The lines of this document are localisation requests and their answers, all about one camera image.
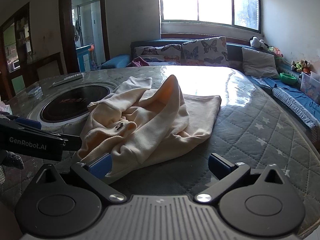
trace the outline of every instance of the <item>gray pillow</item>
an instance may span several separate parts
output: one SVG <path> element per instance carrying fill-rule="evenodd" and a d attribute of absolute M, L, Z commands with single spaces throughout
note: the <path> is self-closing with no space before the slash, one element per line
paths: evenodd
<path fill-rule="evenodd" d="M 247 76 L 279 79 L 275 58 L 272 54 L 242 48 L 243 70 Z"/>

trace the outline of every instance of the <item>blue gripper pad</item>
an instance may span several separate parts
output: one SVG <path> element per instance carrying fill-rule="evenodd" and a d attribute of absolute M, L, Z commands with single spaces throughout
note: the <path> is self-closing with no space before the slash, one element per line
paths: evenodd
<path fill-rule="evenodd" d="M 234 170 L 234 165 L 217 154 L 211 154 L 208 159 L 209 170 L 221 180 Z"/>
<path fill-rule="evenodd" d="M 41 130 L 41 123 L 38 121 L 33 121 L 33 120 L 22 118 L 22 117 L 18 117 L 14 121 L 17 123 L 22 123 L 22 124 L 25 124 L 25 125 L 28 125 L 28 126 L 31 126 L 31 127 L 34 127 L 34 128 Z"/>
<path fill-rule="evenodd" d="M 103 156 L 93 160 L 85 166 L 85 169 L 98 179 L 103 179 L 104 176 L 111 171 L 112 158 L 110 153 L 105 153 Z"/>

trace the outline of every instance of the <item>pink towel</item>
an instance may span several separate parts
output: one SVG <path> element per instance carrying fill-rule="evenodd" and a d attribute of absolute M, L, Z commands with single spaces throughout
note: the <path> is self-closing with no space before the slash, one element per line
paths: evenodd
<path fill-rule="evenodd" d="M 141 67 L 141 66 L 149 66 L 149 64 L 142 57 L 136 57 L 126 67 Z"/>

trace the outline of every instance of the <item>wooden door frame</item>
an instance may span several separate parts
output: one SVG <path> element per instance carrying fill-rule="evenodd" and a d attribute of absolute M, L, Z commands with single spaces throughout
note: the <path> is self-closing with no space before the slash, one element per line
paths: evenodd
<path fill-rule="evenodd" d="M 68 73 L 79 72 L 78 60 L 76 55 L 76 45 L 73 37 L 73 25 L 71 14 L 71 0 L 59 0 L 59 18 L 60 18 L 60 32 L 61 41 L 64 54 L 64 60 Z M 108 32 L 107 32 L 107 19 L 106 19 L 106 5 L 105 0 L 100 0 L 101 10 L 101 27 L 102 38 L 104 46 L 105 60 L 110 59 Z"/>
<path fill-rule="evenodd" d="M 0 95 L 1 100 L 10 100 L 12 98 L 11 87 L 7 78 L 8 69 L 7 69 L 7 58 L 4 51 L 4 40 L 3 34 L 0 34 Z"/>

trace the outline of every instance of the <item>stuffed toy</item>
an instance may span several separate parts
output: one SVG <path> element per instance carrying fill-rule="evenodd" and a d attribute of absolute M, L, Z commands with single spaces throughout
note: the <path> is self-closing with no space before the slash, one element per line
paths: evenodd
<path fill-rule="evenodd" d="M 310 67 L 311 67 L 311 63 L 309 61 L 306 60 L 300 60 L 300 62 L 295 63 L 295 61 L 293 60 L 291 62 L 291 70 L 292 71 L 297 71 L 298 73 L 305 73 L 305 74 L 310 74 Z"/>
<path fill-rule="evenodd" d="M 269 47 L 268 51 L 273 52 L 276 54 L 278 57 L 283 57 L 283 54 L 277 47 Z"/>
<path fill-rule="evenodd" d="M 258 40 L 257 37 L 252 37 L 250 39 L 250 45 L 251 47 L 255 49 L 263 49 L 263 50 L 268 50 L 269 46 L 264 42 L 264 40 Z"/>

